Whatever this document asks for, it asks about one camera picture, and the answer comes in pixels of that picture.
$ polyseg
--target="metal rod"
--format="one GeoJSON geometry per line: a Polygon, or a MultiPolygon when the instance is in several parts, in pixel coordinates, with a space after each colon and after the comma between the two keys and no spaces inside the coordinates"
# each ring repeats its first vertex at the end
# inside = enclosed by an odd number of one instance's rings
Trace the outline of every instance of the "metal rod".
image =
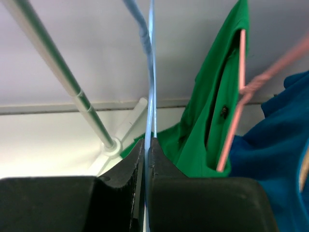
{"type": "Polygon", "coordinates": [[[115,142],[108,134],[95,109],[77,83],[52,38],[28,0],[3,0],[24,33],[28,36],[46,64],[52,70],[67,93],[73,98],[77,109],[93,128],[107,149],[113,149],[115,142]]]}

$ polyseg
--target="blue garment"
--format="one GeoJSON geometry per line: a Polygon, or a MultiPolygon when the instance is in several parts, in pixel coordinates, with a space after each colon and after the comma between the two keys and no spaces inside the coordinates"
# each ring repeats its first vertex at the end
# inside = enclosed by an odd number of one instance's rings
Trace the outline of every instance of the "blue garment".
{"type": "Polygon", "coordinates": [[[289,76],[285,90],[262,104],[265,119],[230,151],[230,176],[253,178],[266,191],[281,232],[309,232],[309,180],[299,192],[309,145],[309,71],[289,76]]]}

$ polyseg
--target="blue clothes hanger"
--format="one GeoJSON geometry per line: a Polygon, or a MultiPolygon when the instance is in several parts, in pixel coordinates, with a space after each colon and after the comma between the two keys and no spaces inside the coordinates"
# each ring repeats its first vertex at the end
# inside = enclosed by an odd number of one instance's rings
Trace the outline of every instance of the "blue clothes hanger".
{"type": "MultiPolygon", "coordinates": [[[[148,111],[147,123],[145,132],[145,166],[148,166],[148,152],[151,142],[152,120],[154,120],[154,137],[156,138],[156,76],[155,76],[155,24],[154,24],[154,0],[151,0],[149,10],[149,30],[146,21],[136,4],[135,0],[123,0],[124,4],[131,12],[132,16],[137,21],[140,27],[140,41],[143,46],[144,53],[147,55],[147,67],[149,78],[149,96],[148,96],[148,111]]],[[[146,205],[146,231],[149,229],[149,214],[148,214],[148,194],[149,181],[148,169],[145,168],[145,205],[146,205]]]]}

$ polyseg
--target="clothing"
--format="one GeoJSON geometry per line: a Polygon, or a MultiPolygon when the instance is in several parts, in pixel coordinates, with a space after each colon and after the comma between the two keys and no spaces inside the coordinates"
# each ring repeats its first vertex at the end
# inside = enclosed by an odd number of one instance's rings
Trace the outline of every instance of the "clothing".
{"type": "Polygon", "coordinates": [[[262,104],[265,119],[235,137],[230,176],[259,181],[281,232],[307,232],[309,181],[300,193],[298,180],[309,145],[309,71],[287,77],[284,87],[262,104]]]}
{"type": "MultiPolygon", "coordinates": [[[[229,162],[222,173],[216,172],[216,166],[238,100],[241,29],[248,37],[246,0],[236,3],[220,29],[180,122],[157,135],[165,155],[188,177],[224,177],[230,172],[229,162]],[[224,106],[228,109],[226,118],[220,116],[224,106]]],[[[133,146],[121,156],[124,158],[133,146]]]]}

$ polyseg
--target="green garment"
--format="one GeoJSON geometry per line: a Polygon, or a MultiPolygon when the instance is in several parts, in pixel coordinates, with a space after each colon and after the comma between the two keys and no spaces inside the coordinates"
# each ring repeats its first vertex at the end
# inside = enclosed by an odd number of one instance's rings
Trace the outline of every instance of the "green garment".
{"type": "MultiPolygon", "coordinates": [[[[238,100],[241,29],[246,29],[247,38],[247,0],[236,3],[220,29],[180,122],[157,135],[165,155],[188,177],[226,177],[230,173],[230,162],[222,173],[216,171],[216,166],[238,100]],[[221,116],[224,106],[228,108],[226,118],[221,116]]],[[[121,156],[124,158],[134,145],[121,156]]]]}

